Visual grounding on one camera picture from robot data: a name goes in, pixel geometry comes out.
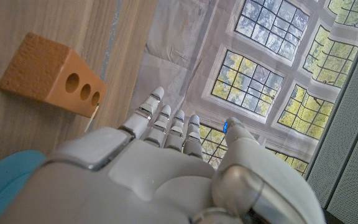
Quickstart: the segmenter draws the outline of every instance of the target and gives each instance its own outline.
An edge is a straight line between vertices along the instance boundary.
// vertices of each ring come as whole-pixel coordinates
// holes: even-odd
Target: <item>blue light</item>
[[[226,131],[227,131],[227,122],[225,121],[223,125],[223,133],[226,134]]]

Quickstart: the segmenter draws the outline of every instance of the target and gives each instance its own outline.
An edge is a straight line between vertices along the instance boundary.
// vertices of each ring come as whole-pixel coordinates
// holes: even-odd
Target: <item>wooden panel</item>
[[[0,0],[0,78],[28,32],[73,47],[100,74],[116,4],[108,0]],[[106,75],[108,92],[97,126],[117,126],[126,116],[155,4],[156,0],[122,3]],[[128,98],[121,98],[123,93]],[[48,154],[62,141],[81,136],[87,121],[59,108],[0,91],[0,159],[26,149]]]
[[[136,52],[145,47],[156,6],[157,0],[122,2],[117,35],[111,51],[112,60],[106,73],[109,89],[104,96],[95,128],[117,128],[124,122],[143,56]]]

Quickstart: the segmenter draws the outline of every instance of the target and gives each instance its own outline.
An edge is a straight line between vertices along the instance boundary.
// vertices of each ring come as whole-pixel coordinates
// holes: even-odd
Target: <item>green foliage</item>
[[[251,60],[239,54],[227,51],[212,94],[247,108],[248,110],[252,110],[262,116],[267,116],[273,98],[280,88],[282,77],[270,73],[269,77],[267,78],[267,76],[265,76],[264,79],[266,86],[253,80],[252,84],[258,85],[259,89],[257,90],[263,94],[260,94],[256,90],[249,90],[248,87],[251,83],[251,78],[255,75],[257,66],[258,65]]]
[[[331,0],[328,8],[337,14],[335,22],[358,27],[358,0]]]
[[[331,1],[330,6],[338,5],[339,1]],[[303,67],[312,73],[313,79],[342,87],[357,49],[329,39],[329,31],[320,26]]]
[[[310,96],[296,85],[278,122],[319,139],[332,109],[332,103]]]
[[[210,130],[211,130],[211,128],[200,125],[200,137],[202,139],[206,138],[206,136],[208,135]]]

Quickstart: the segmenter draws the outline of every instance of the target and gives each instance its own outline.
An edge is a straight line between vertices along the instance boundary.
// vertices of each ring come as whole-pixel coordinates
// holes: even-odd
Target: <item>robot finger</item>
[[[202,159],[200,118],[195,114],[192,115],[189,120],[183,153]]]
[[[163,96],[164,89],[157,87],[119,129],[127,131],[133,138],[139,139],[147,129],[147,125],[156,112]]]
[[[173,117],[171,129],[169,130],[167,139],[165,140],[165,148],[170,148],[181,152],[181,146],[183,144],[184,119],[185,112],[178,110]]]
[[[168,105],[164,105],[152,128],[146,134],[144,141],[153,146],[161,147],[165,137],[165,133],[167,131],[167,124],[170,116],[171,107]]]

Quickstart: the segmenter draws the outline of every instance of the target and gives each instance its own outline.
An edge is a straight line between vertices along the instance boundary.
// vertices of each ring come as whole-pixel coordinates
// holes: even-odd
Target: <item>hole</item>
[[[81,89],[81,93],[80,93],[81,99],[82,99],[82,100],[88,99],[88,97],[90,96],[90,94],[91,94],[91,86],[90,86],[89,84],[86,84],[86,85],[83,86],[82,89]]]
[[[66,80],[66,91],[68,93],[74,92],[78,88],[78,84],[80,84],[80,77],[77,74],[72,73]]]
[[[100,93],[96,92],[93,94],[92,96],[92,106],[96,106],[99,102],[99,98],[100,98]]]

